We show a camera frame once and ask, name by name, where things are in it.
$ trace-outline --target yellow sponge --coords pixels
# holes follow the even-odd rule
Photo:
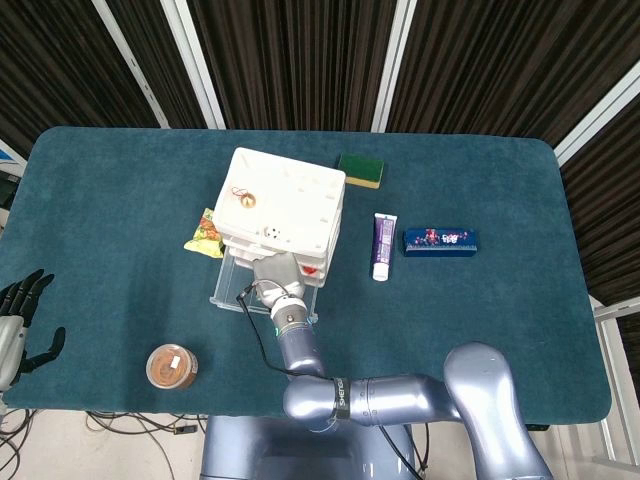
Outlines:
[[[367,188],[379,188],[384,162],[373,157],[343,153],[338,170],[347,174],[347,183]]]

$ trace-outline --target yellow snack bag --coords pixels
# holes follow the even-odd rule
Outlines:
[[[205,208],[193,239],[184,244],[186,250],[222,258],[222,237],[213,224],[213,210]]]

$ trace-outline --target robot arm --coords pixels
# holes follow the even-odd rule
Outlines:
[[[498,350],[482,343],[455,348],[445,361],[444,382],[425,375],[325,378],[297,272],[290,253],[254,262],[254,285],[271,308],[285,368],[307,374],[292,377],[285,391],[289,417],[315,432],[333,431],[340,420],[364,426],[462,421],[479,480],[552,479],[527,433],[511,370]]]

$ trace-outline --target curtain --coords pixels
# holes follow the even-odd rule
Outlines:
[[[189,5],[229,128],[371,129],[395,1]]]
[[[561,172],[590,293],[605,305],[640,296],[640,97]],[[640,314],[618,327],[640,400]]]
[[[159,0],[107,0],[169,126],[207,128]]]
[[[636,0],[420,0],[388,131],[557,145],[640,58]]]
[[[27,157],[55,125],[157,127],[93,5],[3,0],[0,138]]]

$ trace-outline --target blue toothpaste box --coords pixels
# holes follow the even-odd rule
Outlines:
[[[407,257],[470,257],[477,251],[476,232],[468,228],[409,228],[404,232]]]

